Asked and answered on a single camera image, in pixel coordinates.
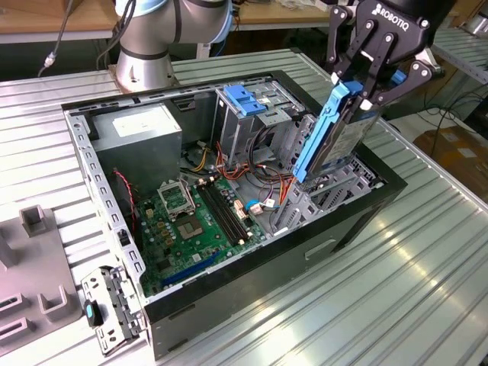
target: yellow wire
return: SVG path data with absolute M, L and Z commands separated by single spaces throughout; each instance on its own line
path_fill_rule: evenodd
M 199 172 L 201 169 L 204 168 L 205 161 L 207 160 L 207 151 L 208 151 L 208 149 L 204 149 L 204 155 L 201 158 L 201 162 L 197 168 L 192 169 L 193 172 Z

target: connector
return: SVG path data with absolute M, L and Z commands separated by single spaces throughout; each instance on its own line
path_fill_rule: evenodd
M 253 204 L 250 208 L 249 208 L 249 212 L 251 214 L 253 214 L 254 216 L 258 216 L 260 214 L 263 213 L 263 210 L 261 208 L 261 204 Z

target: metal bracket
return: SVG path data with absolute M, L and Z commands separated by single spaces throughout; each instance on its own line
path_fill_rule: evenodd
M 430 66 L 427 66 L 422 61 L 415 61 L 410 66 L 409 74 L 403 83 L 388 91 L 376 91 L 371 98 L 371 103 L 376 103 L 380 106 L 388 104 L 413 89 L 424 85 L 432 80 L 433 77 L 434 70 Z
M 85 308 L 96 306 L 101 314 L 101 325 L 93 328 L 104 356 L 139 338 L 144 320 L 140 311 L 131 311 L 135 307 L 131 302 L 137 298 L 123 268 L 98 268 L 83 278 L 82 287 Z M 86 313 L 90 317 L 92 310 Z

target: aluminum table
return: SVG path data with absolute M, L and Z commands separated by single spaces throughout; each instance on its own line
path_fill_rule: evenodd
M 488 83 L 488 40 L 457 28 L 441 28 L 435 35 L 432 52 L 481 84 Z
M 317 101 L 327 74 L 290 50 L 174 64 L 183 83 L 283 69 Z M 0 220 L 54 209 L 72 275 L 114 260 L 59 105 L 119 93 L 108 72 L 0 84 Z M 366 144 L 408 182 L 346 249 L 159 364 L 479 364 L 488 352 L 488 207 L 383 121 Z M 102 358 L 85 318 L 1 365 L 153 364 L 144 339 Z

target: blue pci slot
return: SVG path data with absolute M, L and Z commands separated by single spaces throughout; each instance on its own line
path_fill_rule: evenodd
M 213 254 L 211 257 L 208 257 L 207 259 L 195 265 L 192 265 L 191 267 L 188 267 L 183 271 L 174 274 L 173 276 L 169 276 L 168 278 L 165 278 L 164 280 L 161 281 L 161 287 L 174 284 L 175 282 L 178 282 L 186 277 L 190 277 L 191 275 L 194 275 L 195 273 L 201 271 L 202 269 L 208 267 L 209 265 L 212 265 L 215 262 L 217 256 L 219 256 L 219 254 L 220 252 L 217 252 Z

